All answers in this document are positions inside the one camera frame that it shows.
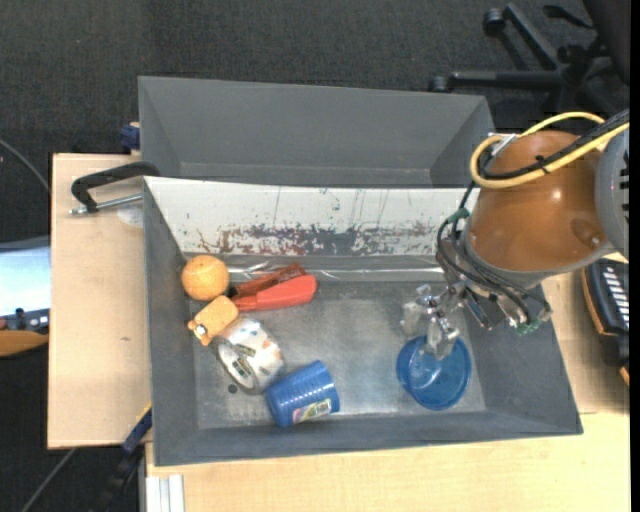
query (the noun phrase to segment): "orange ball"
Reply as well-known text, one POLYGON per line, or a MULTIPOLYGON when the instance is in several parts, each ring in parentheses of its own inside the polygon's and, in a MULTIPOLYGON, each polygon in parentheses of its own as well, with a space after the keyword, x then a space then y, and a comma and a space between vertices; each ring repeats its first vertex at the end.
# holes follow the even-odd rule
POLYGON ((191 258, 182 269, 181 278, 184 291, 195 300, 213 300, 229 286, 227 266, 210 254, 191 258))

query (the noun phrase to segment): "blue dish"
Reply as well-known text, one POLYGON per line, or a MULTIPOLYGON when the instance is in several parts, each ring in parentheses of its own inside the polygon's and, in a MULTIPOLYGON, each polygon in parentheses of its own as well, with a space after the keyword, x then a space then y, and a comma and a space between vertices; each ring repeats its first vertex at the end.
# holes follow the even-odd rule
POLYGON ((469 351, 458 338, 451 353, 438 360, 424 351, 426 336, 405 344, 396 361, 398 380, 420 405, 439 411, 454 405, 471 376, 469 351))

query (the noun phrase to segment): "rust stain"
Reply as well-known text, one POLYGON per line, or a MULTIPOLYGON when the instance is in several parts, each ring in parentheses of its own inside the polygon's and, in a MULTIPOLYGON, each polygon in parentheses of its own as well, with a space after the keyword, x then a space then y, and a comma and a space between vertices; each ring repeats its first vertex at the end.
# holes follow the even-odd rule
POLYGON ((204 236, 202 236, 202 231, 200 231, 199 229, 196 230, 198 232, 198 235, 200 235, 200 243, 198 244, 198 247, 200 247, 201 249, 204 249, 205 251, 207 251, 209 254, 211 254, 211 248, 215 247, 216 244, 211 244, 209 242, 207 242, 204 239, 204 236))
POLYGON ((198 231, 198 246, 207 252, 265 256, 422 254, 433 248, 436 231, 437 226, 423 222, 392 228, 354 226, 342 231, 318 225, 273 227, 259 224, 231 226, 209 241, 198 231))

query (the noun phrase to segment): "bin floor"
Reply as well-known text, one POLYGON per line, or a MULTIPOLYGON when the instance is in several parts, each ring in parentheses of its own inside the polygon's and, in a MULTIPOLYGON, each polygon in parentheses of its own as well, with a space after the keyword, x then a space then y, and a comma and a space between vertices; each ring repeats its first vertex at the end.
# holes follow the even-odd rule
MULTIPOLYGON (((407 341, 400 329, 402 305, 424 282, 320 282, 304 306, 248 313, 261 320, 280 345, 287 372, 316 359, 331 372, 341 411, 323 421, 358 415, 422 415, 485 410, 477 373, 472 371, 465 395, 446 411, 429 411, 416 403, 396 377, 396 358, 407 341)), ((196 312, 202 305, 191 304, 196 312)), ((464 315, 460 318, 467 338, 464 315)), ((466 346, 473 358, 473 347, 466 346)), ((231 392, 233 379, 212 346, 195 338, 196 402, 201 429, 273 424, 263 395, 231 392)))

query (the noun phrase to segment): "wooden table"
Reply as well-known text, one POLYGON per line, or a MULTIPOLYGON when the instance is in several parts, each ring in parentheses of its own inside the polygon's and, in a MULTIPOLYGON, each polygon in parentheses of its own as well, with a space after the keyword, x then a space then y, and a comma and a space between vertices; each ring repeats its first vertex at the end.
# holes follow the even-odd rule
MULTIPOLYGON (((79 176, 136 155, 53 158, 48 446, 121 443, 150 400, 142 229, 117 210, 73 217, 79 176)), ((138 179, 96 200, 140 191, 138 179)), ((579 280, 544 283, 584 434, 366 453, 233 461, 184 475, 198 511, 624 511, 631 507, 629 390, 603 364, 579 280)))

